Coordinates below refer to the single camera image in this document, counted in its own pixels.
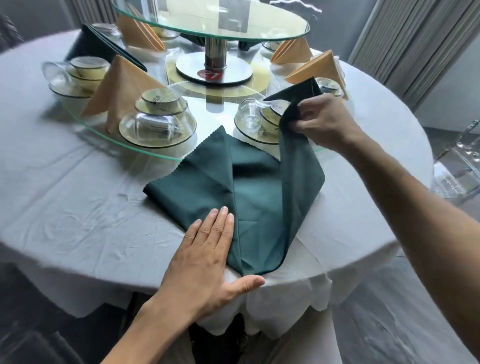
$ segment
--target metal pole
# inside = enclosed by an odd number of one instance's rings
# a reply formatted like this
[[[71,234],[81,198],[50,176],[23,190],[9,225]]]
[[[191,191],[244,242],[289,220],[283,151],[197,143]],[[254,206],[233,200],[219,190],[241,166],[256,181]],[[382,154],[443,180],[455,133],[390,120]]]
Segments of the metal pole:
[[[227,67],[227,40],[205,38],[205,68],[222,70]]]

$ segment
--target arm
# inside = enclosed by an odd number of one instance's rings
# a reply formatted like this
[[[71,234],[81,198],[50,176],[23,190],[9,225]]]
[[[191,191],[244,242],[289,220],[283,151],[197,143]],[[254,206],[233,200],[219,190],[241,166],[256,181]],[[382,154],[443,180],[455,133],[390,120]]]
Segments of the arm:
[[[254,275],[224,281],[233,225],[233,215],[223,207],[189,227],[158,292],[102,364],[156,364],[190,324],[265,283]]]
[[[433,300],[480,358],[480,224],[431,194],[330,95],[303,101],[300,113],[292,127],[355,168]]]

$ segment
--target transparent chair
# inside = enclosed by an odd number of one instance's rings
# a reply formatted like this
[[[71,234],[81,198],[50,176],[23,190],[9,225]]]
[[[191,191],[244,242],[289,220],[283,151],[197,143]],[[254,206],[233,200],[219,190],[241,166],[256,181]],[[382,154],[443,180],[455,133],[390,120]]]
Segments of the transparent chair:
[[[455,206],[480,193],[480,136],[474,134],[479,123],[473,121],[433,165],[432,191]]]

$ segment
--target forearm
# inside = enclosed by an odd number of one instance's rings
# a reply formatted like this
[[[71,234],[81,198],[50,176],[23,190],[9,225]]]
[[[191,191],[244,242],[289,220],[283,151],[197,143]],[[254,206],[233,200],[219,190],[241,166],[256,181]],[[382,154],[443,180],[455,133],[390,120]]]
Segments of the forearm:
[[[157,364],[190,318],[170,304],[147,302],[102,364]]]
[[[480,224],[431,194],[368,137],[342,152],[402,244],[422,283],[480,357]]]

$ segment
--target right hand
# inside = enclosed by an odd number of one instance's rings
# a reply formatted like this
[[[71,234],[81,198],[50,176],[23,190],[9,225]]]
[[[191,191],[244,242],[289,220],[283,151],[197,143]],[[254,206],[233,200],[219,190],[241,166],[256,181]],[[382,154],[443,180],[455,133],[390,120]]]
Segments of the right hand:
[[[308,98],[299,103],[301,120],[291,127],[317,145],[341,153],[349,142],[366,134],[343,105],[331,94]]]

